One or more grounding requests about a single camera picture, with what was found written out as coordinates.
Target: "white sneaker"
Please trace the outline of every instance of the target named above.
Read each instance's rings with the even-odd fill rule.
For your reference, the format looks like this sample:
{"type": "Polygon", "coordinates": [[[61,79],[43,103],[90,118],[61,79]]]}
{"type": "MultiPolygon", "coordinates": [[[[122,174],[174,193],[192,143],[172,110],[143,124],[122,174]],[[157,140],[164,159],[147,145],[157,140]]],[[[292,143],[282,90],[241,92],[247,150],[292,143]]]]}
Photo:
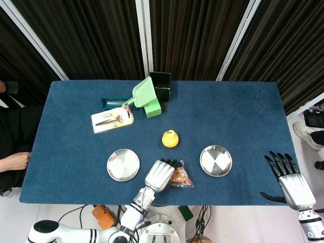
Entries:
{"type": "Polygon", "coordinates": [[[312,139],[312,137],[310,136],[311,133],[317,132],[317,131],[322,131],[323,129],[310,128],[310,127],[307,127],[307,126],[301,124],[301,122],[299,122],[299,121],[297,121],[293,124],[293,129],[294,129],[296,135],[300,139],[304,140],[312,149],[320,151],[321,149],[324,148],[323,145],[315,143],[314,140],[312,139]]]}

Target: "black container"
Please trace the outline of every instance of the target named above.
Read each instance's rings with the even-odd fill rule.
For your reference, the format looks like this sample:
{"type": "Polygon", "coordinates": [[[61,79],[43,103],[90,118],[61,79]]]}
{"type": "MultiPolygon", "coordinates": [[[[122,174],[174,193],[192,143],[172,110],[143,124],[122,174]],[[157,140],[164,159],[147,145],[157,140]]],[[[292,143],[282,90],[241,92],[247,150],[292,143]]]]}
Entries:
{"type": "Polygon", "coordinates": [[[169,102],[171,74],[168,72],[151,72],[154,90],[159,102],[169,102]]]}

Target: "green sponge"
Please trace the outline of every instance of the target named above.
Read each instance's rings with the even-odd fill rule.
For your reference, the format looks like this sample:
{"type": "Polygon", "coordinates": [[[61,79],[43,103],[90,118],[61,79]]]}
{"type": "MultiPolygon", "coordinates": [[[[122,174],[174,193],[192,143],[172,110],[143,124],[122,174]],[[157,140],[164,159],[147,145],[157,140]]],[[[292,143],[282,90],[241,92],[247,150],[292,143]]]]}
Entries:
{"type": "Polygon", "coordinates": [[[152,100],[144,106],[147,118],[151,118],[162,113],[160,103],[157,99],[152,100]]]}

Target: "green object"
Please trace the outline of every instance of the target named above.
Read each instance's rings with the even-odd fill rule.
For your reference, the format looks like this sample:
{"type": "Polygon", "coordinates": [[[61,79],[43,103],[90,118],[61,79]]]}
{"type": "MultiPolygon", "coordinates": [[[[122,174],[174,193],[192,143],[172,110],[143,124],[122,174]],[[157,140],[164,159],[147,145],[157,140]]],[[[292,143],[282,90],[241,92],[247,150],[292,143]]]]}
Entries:
{"type": "Polygon", "coordinates": [[[178,209],[181,212],[185,221],[188,221],[189,219],[193,218],[193,214],[188,206],[180,206],[180,207],[178,207],[178,209]]]}
{"type": "Polygon", "coordinates": [[[147,77],[133,88],[133,97],[125,101],[121,106],[129,106],[134,103],[138,108],[147,105],[152,100],[156,99],[156,94],[151,77],[147,77]]]}
{"type": "Polygon", "coordinates": [[[151,118],[162,113],[160,103],[158,99],[155,98],[150,103],[144,106],[147,118],[151,118]]]}

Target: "orange device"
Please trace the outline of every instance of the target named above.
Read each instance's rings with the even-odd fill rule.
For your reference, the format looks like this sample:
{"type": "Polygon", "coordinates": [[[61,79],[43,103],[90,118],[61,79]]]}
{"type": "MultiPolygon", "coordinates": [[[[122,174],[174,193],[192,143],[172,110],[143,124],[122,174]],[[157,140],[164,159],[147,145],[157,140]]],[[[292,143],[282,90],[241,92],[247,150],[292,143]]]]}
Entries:
{"type": "Polygon", "coordinates": [[[98,224],[102,229],[108,229],[115,223],[115,219],[111,216],[107,208],[102,205],[97,205],[92,210],[92,214],[98,220],[98,224]]]}

